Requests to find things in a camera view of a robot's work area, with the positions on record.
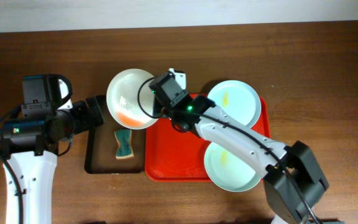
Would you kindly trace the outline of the white plate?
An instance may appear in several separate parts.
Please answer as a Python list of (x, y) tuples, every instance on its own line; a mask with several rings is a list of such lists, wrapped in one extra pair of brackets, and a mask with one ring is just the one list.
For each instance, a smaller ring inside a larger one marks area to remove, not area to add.
[(118, 73), (106, 92), (106, 103), (111, 116), (129, 129), (145, 129), (157, 120), (151, 118), (154, 94), (143, 82), (153, 75), (145, 70), (130, 68)]

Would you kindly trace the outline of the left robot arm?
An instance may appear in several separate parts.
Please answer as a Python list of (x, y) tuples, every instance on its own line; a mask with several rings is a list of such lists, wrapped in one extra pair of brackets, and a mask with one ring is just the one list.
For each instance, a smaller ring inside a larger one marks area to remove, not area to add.
[(0, 159), (6, 176), (6, 223), (51, 223), (52, 188), (60, 141), (104, 123), (94, 96), (41, 117), (20, 119), (22, 106), (2, 117)]

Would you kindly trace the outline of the pale green plate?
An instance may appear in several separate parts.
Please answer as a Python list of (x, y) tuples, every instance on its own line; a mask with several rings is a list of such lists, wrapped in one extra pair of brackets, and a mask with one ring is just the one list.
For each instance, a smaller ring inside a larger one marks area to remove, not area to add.
[(211, 181), (229, 192), (245, 192), (261, 180), (255, 170), (215, 143), (204, 153), (204, 169)]

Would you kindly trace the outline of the green yellow sponge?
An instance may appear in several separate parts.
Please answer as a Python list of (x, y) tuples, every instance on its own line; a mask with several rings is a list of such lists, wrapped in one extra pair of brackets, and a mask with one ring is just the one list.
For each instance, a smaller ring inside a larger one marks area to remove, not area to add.
[(129, 159), (134, 157), (132, 148), (132, 131), (120, 129), (114, 132), (117, 141), (116, 159)]

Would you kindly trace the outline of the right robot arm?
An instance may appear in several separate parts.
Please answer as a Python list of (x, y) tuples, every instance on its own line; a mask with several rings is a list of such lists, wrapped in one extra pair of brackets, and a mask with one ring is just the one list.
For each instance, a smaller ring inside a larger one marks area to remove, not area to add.
[(263, 179), (269, 207), (287, 223), (321, 220), (312, 211), (329, 184), (313, 151), (297, 141), (291, 146), (245, 127), (214, 101), (198, 95), (177, 100), (156, 96), (163, 118), (181, 132), (223, 147)]

